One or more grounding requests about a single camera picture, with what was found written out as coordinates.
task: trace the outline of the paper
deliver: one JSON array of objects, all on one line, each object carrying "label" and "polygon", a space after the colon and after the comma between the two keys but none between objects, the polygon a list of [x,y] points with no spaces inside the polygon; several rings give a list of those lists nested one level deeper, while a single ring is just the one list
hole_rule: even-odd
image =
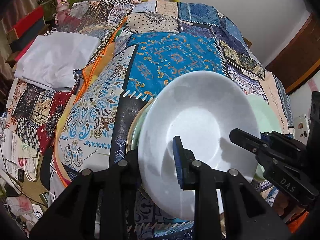
[{"label": "paper", "polygon": [[12,136],[13,132],[10,129],[5,129],[1,140],[2,154],[0,154],[0,156],[3,156],[4,159],[9,161],[11,160]]},{"label": "paper", "polygon": [[12,150],[11,150],[11,162],[14,163],[15,165],[19,165],[19,160],[18,160],[18,152],[16,150],[17,145],[12,144]]},{"label": "paper", "polygon": [[22,169],[21,167],[18,167],[17,165],[15,165],[12,162],[9,161],[5,161],[5,165],[7,167],[7,170],[5,169],[4,171],[8,171],[9,175],[11,175],[11,177],[13,177],[15,180],[18,180],[18,169]]},{"label": "paper", "polygon": [[21,193],[21,187],[19,184],[17,184],[13,179],[10,179],[10,177],[7,175],[5,168],[1,168],[0,169],[0,177],[2,179],[4,179],[12,188],[14,188],[14,190],[20,194]]},{"label": "paper", "polygon": [[7,123],[7,120],[3,117],[0,117],[0,142],[4,142],[4,130],[5,130],[5,124]]},{"label": "paper", "polygon": [[12,101],[13,101],[13,95],[14,95],[14,91],[16,90],[17,82],[18,82],[18,79],[15,78],[13,80],[13,83],[12,83],[12,86],[11,86],[11,89],[10,89],[10,92],[9,92],[7,104],[5,106],[6,108],[9,108],[11,103],[12,103]]},{"label": "paper", "polygon": [[16,151],[18,158],[36,158],[38,157],[38,153],[35,149],[33,149],[28,144],[22,142],[19,139],[19,136],[13,134],[12,137],[12,150]]}]

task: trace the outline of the white cloth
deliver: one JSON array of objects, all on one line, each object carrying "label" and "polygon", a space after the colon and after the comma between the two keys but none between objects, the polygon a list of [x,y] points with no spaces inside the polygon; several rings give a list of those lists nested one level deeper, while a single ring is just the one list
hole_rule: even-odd
[{"label": "white cloth", "polygon": [[18,61],[14,76],[51,91],[73,88],[73,70],[83,69],[99,45],[99,38],[79,33],[37,36]]}]

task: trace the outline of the paisley fabric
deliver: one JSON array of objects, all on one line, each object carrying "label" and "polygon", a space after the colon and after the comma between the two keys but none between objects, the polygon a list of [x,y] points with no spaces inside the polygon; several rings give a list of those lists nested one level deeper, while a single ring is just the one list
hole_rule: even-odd
[{"label": "paisley fabric", "polygon": [[176,2],[157,0],[156,10],[159,14],[169,15],[176,19],[178,18],[178,3]]},{"label": "paisley fabric", "polygon": [[223,49],[223,55],[230,65],[238,69],[243,68],[250,72],[252,76],[256,75],[264,79],[266,70],[261,64],[230,48],[224,41],[220,41],[220,44]]},{"label": "paisley fabric", "polygon": [[162,16],[153,12],[132,13],[128,16],[124,29],[131,33],[178,32],[178,24],[177,20],[171,16]]},{"label": "paisley fabric", "polygon": [[156,97],[173,79],[187,72],[208,70],[223,74],[219,41],[187,33],[144,33],[131,36],[139,43],[127,89],[130,94]]},{"label": "paisley fabric", "polygon": [[[63,25],[59,26],[57,30],[61,32],[77,32],[101,39],[101,45],[95,50],[87,64],[87,67],[93,64],[93,66],[89,67],[92,70],[89,76],[92,76],[95,71],[95,67],[100,60],[99,55],[106,53],[106,46],[112,42],[113,35],[126,21],[126,16],[141,2],[139,0],[101,0],[99,2],[75,3],[72,6]],[[86,83],[81,86],[76,101],[87,88]]]},{"label": "paisley fabric", "polygon": [[115,56],[73,106],[59,140],[58,154],[75,171],[109,167],[117,105],[135,46]]},{"label": "paisley fabric", "polygon": [[255,94],[257,96],[262,96],[266,103],[268,103],[268,99],[263,92],[263,89],[259,83],[259,81],[252,80],[246,75],[239,73],[235,68],[230,65],[228,66],[228,74],[232,81],[236,83],[241,90],[246,94]]},{"label": "paisley fabric", "polygon": [[120,36],[116,38],[114,55],[117,55],[120,51],[124,50],[131,35]]}]

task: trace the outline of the white plate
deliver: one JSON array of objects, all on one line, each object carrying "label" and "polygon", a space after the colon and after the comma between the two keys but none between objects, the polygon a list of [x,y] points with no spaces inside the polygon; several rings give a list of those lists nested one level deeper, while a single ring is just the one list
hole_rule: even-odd
[{"label": "white plate", "polygon": [[[143,187],[159,208],[177,218],[194,219],[195,192],[182,191],[177,181],[172,152],[176,135],[184,148],[211,168],[235,168],[252,180],[255,155],[230,142],[234,128],[260,138],[245,94],[221,74],[187,73],[159,93],[142,125],[138,147]],[[223,212],[220,197],[218,201]]]}]

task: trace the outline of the red box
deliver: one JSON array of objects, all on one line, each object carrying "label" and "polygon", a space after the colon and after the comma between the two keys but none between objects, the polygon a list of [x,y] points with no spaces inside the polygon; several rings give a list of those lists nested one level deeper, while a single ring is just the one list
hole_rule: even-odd
[{"label": "red box", "polygon": [[20,19],[7,33],[9,44],[18,40],[34,23],[43,17],[43,13],[43,8],[39,6]]}]

